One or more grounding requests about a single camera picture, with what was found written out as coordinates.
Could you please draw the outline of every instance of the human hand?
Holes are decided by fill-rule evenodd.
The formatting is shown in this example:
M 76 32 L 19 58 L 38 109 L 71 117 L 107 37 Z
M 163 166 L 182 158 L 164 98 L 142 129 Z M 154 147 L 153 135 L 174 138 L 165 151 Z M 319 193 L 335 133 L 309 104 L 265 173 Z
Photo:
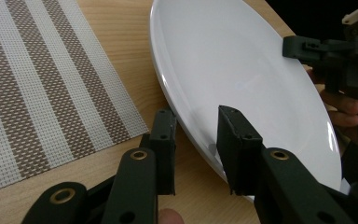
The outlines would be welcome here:
M 311 70 L 308 73 L 315 84 L 323 83 L 323 80 L 315 76 Z M 331 93 L 325 90 L 320 92 L 322 100 L 337 109 L 327 111 L 333 125 L 358 145 L 358 100 L 346 93 Z
M 159 224 L 185 224 L 182 217 L 175 210 L 165 208 L 158 212 Z

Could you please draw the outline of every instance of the white plate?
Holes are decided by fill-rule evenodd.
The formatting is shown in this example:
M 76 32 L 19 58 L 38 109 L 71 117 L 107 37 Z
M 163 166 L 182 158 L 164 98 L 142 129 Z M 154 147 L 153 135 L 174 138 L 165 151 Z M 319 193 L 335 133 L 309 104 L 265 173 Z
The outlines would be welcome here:
M 239 109 L 266 147 L 295 153 L 339 190 L 336 137 L 323 102 L 282 38 L 241 0 L 155 0 L 150 44 L 159 83 L 187 136 L 224 176 L 215 148 L 219 105 Z

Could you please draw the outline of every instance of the placemat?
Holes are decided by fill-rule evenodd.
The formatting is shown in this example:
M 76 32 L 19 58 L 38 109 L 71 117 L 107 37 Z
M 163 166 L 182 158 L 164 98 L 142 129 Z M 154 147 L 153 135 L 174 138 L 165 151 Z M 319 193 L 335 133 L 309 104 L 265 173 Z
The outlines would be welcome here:
M 75 0 L 0 0 L 0 188 L 145 132 Z

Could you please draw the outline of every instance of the striped placemat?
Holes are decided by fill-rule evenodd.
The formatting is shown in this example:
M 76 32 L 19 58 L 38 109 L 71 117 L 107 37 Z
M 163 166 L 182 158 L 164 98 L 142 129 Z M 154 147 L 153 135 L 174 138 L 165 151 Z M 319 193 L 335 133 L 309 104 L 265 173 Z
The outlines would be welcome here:
M 0 188 L 145 132 L 75 0 L 0 0 Z

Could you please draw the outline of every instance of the table surface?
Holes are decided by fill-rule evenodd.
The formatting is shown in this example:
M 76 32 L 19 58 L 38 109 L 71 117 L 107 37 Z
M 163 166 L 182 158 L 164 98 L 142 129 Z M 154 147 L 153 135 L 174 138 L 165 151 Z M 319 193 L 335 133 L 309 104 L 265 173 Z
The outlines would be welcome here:
M 116 68 L 131 99 L 151 129 L 155 112 L 168 103 L 158 84 L 149 42 L 152 0 L 78 0 L 92 30 Z M 245 0 L 281 35 L 293 32 L 264 0 Z M 254 206 L 229 195 L 226 182 L 200 156 L 183 130 L 177 131 L 176 196 L 159 196 L 159 208 L 173 208 L 185 223 L 259 223 Z M 0 189 L 0 224 L 21 223 L 49 187 L 75 181 L 88 189 L 116 173 L 121 155 L 139 146 L 140 137 L 72 161 L 41 175 Z

